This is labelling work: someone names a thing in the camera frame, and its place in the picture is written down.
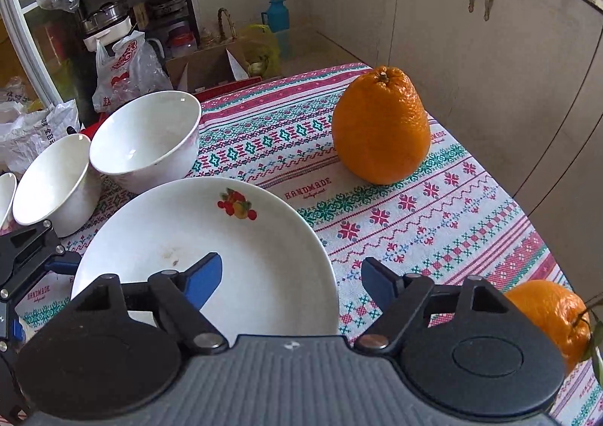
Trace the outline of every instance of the pot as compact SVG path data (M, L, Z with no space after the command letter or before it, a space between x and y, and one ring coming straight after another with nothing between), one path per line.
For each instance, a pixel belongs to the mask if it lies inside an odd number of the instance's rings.
M96 209L101 179L89 162L90 139L79 133L50 144L23 174L13 201L20 225L49 219L59 237L79 230Z
M126 0L107 2L98 11L93 12L88 19L82 21L84 32L86 35L91 35L107 26L116 24L128 16L129 10Z
M186 0L147 0L147 6L155 18L178 12L186 7Z
M90 162L140 194L188 174L199 152L201 104L186 92L159 91L122 106L101 125Z

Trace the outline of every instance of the cardboard box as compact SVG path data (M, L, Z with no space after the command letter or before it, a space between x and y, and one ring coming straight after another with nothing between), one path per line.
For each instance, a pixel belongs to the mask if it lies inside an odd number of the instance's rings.
M144 2L136 4L134 7L134 17L138 24L138 29L144 31L149 26L149 16L147 13L147 7Z
M249 79L247 67L237 42L199 50L165 63L173 87L191 94Z

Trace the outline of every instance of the white plate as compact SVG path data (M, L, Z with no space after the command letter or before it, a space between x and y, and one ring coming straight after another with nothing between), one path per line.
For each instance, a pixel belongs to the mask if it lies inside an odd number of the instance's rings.
M0 176L0 235L13 230L13 200L17 191L17 178L13 173Z
M225 206L228 196L239 201ZM164 269L184 271L211 251L222 257L222 283L202 312L231 344L238 334L337 333L335 275L314 231L276 196L221 177L167 183L118 210L86 250L71 295L103 273L146 281Z

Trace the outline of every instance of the table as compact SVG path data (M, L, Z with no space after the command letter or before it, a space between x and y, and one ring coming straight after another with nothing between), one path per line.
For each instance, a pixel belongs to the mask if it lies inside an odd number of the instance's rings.
M398 274L421 273L437 283L458 284L468 274L481 274L502 291L528 279L569 286L517 203L434 118L427 158L399 183L369 185L339 162L331 113L366 68L318 70L203 103L199 155L188 176L256 184L303 216L331 258L340 294L339 331L352 341L380 314L360 282L367 256ZM96 212L64 239L65 247L83 253L103 223L134 196L105 178ZM69 301L71 282L72 277L46 275L17 312L40 328ZM565 381L552 415L567 426L591 426L603 416L590 363Z

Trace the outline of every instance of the plastic container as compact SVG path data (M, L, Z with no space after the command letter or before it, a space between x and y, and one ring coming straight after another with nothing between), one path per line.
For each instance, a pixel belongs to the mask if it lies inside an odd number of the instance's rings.
M192 32L179 34L168 41L172 58L184 57L197 51L197 42Z
M131 30L132 21L130 20L130 16L128 16L125 20L99 31L92 36L88 36L88 38L84 39L84 44L89 52L95 52L96 40L100 40L101 45L107 46L114 41L122 39L124 36L128 36Z

